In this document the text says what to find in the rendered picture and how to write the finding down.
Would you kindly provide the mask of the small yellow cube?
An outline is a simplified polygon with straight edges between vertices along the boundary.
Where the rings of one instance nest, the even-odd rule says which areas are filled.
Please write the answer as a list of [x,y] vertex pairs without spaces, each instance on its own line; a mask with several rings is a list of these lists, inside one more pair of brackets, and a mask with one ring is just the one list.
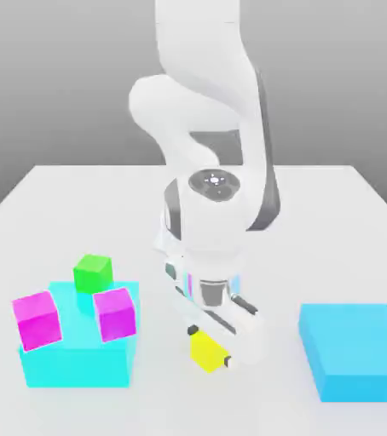
[[224,365],[229,351],[219,345],[204,331],[190,336],[190,358],[205,372],[211,373]]

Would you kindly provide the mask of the large blue box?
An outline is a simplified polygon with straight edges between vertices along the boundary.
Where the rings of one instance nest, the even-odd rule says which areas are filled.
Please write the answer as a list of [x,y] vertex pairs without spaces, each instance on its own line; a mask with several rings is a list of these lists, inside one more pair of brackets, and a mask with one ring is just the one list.
[[387,304],[303,304],[298,330],[322,402],[387,402]]

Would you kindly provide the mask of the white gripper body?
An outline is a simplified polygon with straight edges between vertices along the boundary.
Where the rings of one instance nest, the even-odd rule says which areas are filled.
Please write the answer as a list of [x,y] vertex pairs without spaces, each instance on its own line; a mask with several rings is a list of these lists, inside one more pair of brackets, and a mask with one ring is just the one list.
[[249,313],[223,291],[222,305],[201,307],[177,290],[174,307],[184,324],[196,325],[220,346],[229,351],[238,364],[258,364],[265,356],[266,335],[264,318],[259,312]]

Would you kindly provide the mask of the large cyan box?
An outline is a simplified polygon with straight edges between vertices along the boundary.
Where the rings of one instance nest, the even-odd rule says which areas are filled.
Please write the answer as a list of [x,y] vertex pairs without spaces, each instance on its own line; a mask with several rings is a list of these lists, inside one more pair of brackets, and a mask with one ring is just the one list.
[[138,334],[104,342],[91,295],[73,282],[49,284],[58,309],[62,340],[24,351],[18,349],[28,387],[128,387]]

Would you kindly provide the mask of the small magenta cube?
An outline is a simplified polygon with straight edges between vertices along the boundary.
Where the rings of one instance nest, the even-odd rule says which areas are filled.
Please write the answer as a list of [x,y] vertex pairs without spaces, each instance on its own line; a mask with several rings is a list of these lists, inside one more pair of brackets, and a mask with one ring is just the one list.
[[136,308],[127,288],[93,295],[95,315],[103,342],[136,334]]
[[12,308],[25,352],[62,340],[59,313],[49,291],[12,300]]

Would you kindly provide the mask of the small green cube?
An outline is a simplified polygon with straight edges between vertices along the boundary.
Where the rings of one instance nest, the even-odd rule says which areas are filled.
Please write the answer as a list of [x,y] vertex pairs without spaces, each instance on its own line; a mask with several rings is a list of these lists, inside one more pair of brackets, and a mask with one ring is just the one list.
[[92,295],[105,291],[113,282],[112,259],[86,254],[73,268],[73,277],[78,293]]

